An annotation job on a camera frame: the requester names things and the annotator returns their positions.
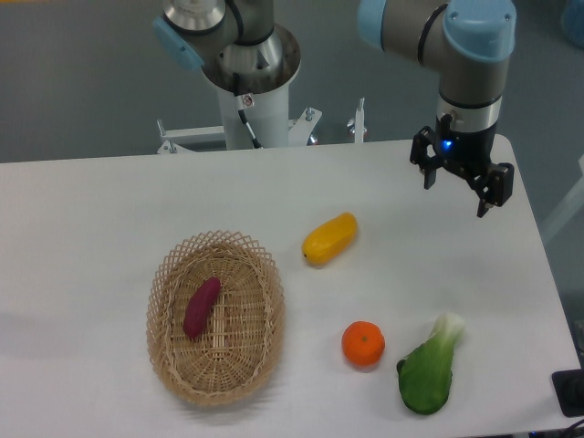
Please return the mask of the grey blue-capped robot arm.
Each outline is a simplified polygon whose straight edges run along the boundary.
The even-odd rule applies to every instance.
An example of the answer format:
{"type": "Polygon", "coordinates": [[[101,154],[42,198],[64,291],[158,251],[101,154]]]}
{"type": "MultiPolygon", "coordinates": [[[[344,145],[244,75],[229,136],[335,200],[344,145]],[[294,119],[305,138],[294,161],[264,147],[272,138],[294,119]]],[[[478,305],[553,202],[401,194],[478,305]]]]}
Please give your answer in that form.
{"type": "MultiPolygon", "coordinates": [[[[274,19],[270,1],[167,1],[152,23],[176,64],[201,71],[220,102],[229,149],[304,144],[311,116],[288,121],[288,88],[301,54],[274,19]]],[[[513,192],[514,168],[491,159],[496,124],[515,47],[509,1],[363,1],[360,37],[384,52],[439,74],[435,124],[412,140],[410,160],[426,187],[439,169],[465,180],[479,215],[513,192]]]]}

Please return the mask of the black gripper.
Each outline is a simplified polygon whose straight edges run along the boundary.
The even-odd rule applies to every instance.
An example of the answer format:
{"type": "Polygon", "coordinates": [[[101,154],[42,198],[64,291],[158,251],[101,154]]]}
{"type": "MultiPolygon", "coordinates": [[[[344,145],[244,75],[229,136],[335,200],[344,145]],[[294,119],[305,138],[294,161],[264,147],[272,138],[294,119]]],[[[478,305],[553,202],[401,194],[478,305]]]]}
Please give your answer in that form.
{"type": "Polygon", "coordinates": [[[434,133],[424,126],[412,138],[410,162],[419,167],[423,188],[429,190],[434,185],[440,157],[445,170],[472,179],[469,185],[479,198],[476,214],[479,218],[494,206],[503,206],[513,193],[515,166],[491,161],[496,123],[485,130],[462,132],[454,129],[452,116],[444,115],[436,120],[435,127],[434,133]],[[429,148],[437,156],[430,156],[429,148]]]}

